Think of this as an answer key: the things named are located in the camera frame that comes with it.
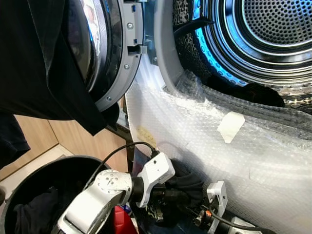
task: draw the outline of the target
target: tape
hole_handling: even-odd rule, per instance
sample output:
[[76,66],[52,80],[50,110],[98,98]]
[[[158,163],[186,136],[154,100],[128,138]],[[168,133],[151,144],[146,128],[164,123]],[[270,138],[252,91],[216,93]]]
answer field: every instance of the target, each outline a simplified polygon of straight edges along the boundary
[[244,122],[245,118],[242,114],[233,111],[226,114],[217,129],[225,143],[230,144],[232,142]]

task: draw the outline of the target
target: screw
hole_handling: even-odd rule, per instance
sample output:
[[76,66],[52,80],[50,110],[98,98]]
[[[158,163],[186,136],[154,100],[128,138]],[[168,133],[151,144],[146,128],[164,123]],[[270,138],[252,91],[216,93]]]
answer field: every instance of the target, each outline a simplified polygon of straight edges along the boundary
[[133,29],[133,23],[128,23],[128,24],[127,24],[127,27],[128,27],[129,29]]

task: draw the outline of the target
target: washer door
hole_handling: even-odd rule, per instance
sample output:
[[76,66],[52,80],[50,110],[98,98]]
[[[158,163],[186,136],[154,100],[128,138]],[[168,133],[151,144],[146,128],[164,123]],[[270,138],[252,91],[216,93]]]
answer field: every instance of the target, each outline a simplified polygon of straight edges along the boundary
[[143,44],[142,17],[141,3],[67,2],[62,31],[100,111],[116,103],[135,77]]
[[311,1],[176,0],[174,9],[176,25],[214,21],[176,42],[184,68],[203,81],[269,86],[293,108],[312,102]]

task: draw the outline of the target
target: bubble wrap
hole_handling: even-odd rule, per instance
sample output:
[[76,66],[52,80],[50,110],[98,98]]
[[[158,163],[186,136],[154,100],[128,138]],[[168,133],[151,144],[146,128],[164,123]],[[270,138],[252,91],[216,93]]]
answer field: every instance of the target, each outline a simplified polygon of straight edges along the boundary
[[208,101],[199,83],[184,80],[179,89],[193,86],[195,95],[178,97],[163,85],[158,67],[143,57],[126,95],[134,141],[153,139],[201,175],[205,186],[225,181],[227,209],[243,219],[278,234],[312,233],[312,143],[298,137],[302,131],[245,116],[227,144],[217,128],[230,110]]

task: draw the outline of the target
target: black cloth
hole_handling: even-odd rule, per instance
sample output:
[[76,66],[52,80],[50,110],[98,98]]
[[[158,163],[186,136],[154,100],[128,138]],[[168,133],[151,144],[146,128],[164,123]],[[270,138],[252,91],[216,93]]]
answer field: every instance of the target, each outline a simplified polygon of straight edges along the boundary
[[30,150],[19,123],[12,114],[0,113],[0,169]]
[[27,205],[16,205],[15,234],[49,234],[57,205],[58,191],[55,188],[35,197]]
[[185,192],[191,199],[190,207],[196,207],[203,200],[203,182],[194,172],[176,160],[171,160],[175,168],[175,176],[169,179],[165,185],[169,189],[177,189]]
[[256,83],[250,83],[244,87],[231,87],[224,93],[254,103],[285,107],[284,100],[277,91]]
[[0,112],[77,120],[95,135],[102,115],[61,32],[65,0],[0,1]]

